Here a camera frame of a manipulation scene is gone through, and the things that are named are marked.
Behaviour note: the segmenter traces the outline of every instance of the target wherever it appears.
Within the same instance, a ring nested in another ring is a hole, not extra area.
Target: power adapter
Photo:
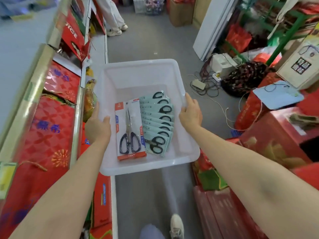
[[[205,87],[206,87],[206,84],[203,83],[203,82],[201,82],[201,81],[199,81],[198,79],[193,80],[193,81],[192,81],[192,85],[195,86],[195,87],[197,87],[197,88],[199,88],[199,89],[201,89],[201,90],[204,90]]]

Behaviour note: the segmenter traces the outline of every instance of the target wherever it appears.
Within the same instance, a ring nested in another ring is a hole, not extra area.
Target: person's right arm
[[[198,102],[185,96],[182,125],[263,232],[270,239],[319,238],[319,191],[276,162],[202,128]]]

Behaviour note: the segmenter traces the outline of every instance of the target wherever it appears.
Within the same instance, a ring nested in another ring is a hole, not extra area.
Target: white sneaker
[[[184,239],[184,225],[178,214],[172,215],[170,234],[172,239]]]
[[[129,28],[129,27],[128,27],[126,24],[124,24],[124,25],[121,27],[121,30],[122,30],[122,31],[126,31],[128,28]]]
[[[109,37],[112,37],[112,36],[118,36],[118,35],[121,35],[122,34],[122,31],[121,30],[107,30],[106,31],[106,35],[109,36]]]

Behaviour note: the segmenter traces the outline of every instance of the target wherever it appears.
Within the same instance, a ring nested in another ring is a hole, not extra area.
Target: person's left arm
[[[86,137],[91,146],[39,199],[10,239],[79,239],[111,136],[110,117],[101,122],[98,113],[97,104],[86,123]]]

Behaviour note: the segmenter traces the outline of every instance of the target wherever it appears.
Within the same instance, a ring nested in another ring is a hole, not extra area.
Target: white door
[[[201,60],[204,60],[208,52],[215,48],[236,3],[237,0],[211,0],[193,45],[197,56]]]

